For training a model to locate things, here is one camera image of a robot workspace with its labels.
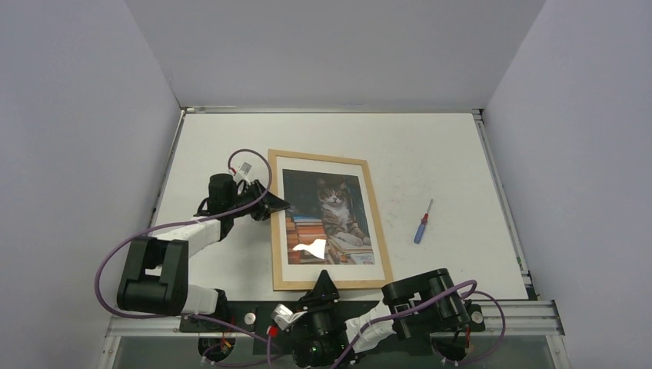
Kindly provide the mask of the blue red screwdriver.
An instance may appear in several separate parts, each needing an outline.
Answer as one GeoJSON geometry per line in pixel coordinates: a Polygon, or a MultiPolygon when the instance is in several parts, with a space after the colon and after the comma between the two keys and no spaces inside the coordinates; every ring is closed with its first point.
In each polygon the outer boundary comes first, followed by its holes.
{"type": "Polygon", "coordinates": [[[421,243],[421,240],[423,238],[425,229],[427,227],[429,215],[430,215],[433,204],[434,204],[434,200],[431,199],[429,201],[429,203],[428,203],[427,210],[425,211],[424,216],[421,218],[420,224],[418,225],[417,230],[415,232],[415,235],[414,235],[414,238],[413,238],[413,242],[415,244],[420,244],[421,243]]]}

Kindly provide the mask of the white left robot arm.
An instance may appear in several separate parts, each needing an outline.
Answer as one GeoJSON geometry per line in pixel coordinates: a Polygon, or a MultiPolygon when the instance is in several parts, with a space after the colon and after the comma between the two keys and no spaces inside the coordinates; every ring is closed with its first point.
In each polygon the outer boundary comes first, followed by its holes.
{"type": "Polygon", "coordinates": [[[290,207],[259,181],[212,175],[208,196],[188,225],[157,237],[142,235],[131,241],[118,286],[118,307],[162,316],[199,314],[207,329],[220,331],[231,315],[226,293],[191,284],[190,257],[224,240],[235,219],[249,216],[255,221],[266,221],[275,212],[290,207]]]}

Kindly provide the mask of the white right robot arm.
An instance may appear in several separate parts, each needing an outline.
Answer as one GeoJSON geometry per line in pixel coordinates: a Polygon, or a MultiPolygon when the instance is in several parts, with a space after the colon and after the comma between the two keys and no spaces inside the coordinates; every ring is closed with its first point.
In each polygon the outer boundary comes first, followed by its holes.
{"type": "Polygon", "coordinates": [[[467,328],[471,315],[447,269],[437,269],[383,286],[383,298],[357,317],[345,317],[340,294],[323,270],[314,287],[298,300],[288,328],[294,363],[301,367],[343,368],[383,340],[456,332],[467,328]]]}

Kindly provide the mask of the wooden picture frame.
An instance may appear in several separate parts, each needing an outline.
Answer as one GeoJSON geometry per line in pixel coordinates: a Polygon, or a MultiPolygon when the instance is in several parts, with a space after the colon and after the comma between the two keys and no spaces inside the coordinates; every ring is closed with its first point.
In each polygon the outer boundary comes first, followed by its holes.
{"type": "Polygon", "coordinates": [[[271,247],[273,288],[276,291],[304,290],[311,288],[322,270],[327,270],[340,289],[380,288],[393,281],[388,247],[376,202],[371,172],[365,160],[316,155],[294,151],[269,150],[272,168],[273,194],[284,199],[282,171],[284,169],[321,173],[355,175],[359,177],[364,194],[364,207],[368,217],[370,235],[374,237],[374,265],[289,264],[285,232],[285,211],[271,217],[271,247]]]}

